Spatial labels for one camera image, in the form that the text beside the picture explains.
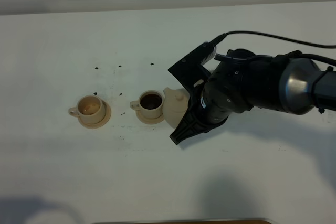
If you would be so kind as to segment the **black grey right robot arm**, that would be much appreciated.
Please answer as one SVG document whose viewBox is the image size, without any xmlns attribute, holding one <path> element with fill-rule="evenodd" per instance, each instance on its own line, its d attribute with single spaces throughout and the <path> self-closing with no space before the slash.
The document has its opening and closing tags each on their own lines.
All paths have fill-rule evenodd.
<svg viewBox="0 0 336 224">
<path fill-rule="evenodd" d="M 175 144 L 223 125 L 232 113 L 254 107 L 302 115 L 312 108 L 335 110 L 335 61 L 293 51 L 275 57 L 245 49 L 215 55 L 213 72 L 192 52 L 169 72 L 190 95 L 187 110 L 170 135 Z"/>
</svg>

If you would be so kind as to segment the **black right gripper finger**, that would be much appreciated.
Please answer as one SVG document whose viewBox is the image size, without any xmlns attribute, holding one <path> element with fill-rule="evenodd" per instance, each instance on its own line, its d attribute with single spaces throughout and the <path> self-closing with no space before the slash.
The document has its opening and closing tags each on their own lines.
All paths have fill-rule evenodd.
<svg viewBox="0 0 336 224">
<path fill-rule="evenodd" d="M 179 145 L 185 139 L 208 131 L 210 124 L 203 122 L 197 115 L 187 110 L 176 129 L 171 133 L 170 139 Z"/>
</svg>

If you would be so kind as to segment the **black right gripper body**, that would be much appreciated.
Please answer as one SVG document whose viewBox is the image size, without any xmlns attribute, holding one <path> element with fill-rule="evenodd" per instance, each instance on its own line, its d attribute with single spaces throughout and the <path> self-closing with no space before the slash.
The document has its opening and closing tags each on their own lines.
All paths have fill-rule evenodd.
<svg viewBox="0 0 336 224">
<path fill-rule="evenodd" d="M 207 133 L 222 125 L 232 113 L 253 107 L 278 110 L 278 70 L 273 57 L 256 55 L 246 49 L 217 55 L 219 65 L 199 93 L 194 108 L 197 133 Z"/>
</svg>

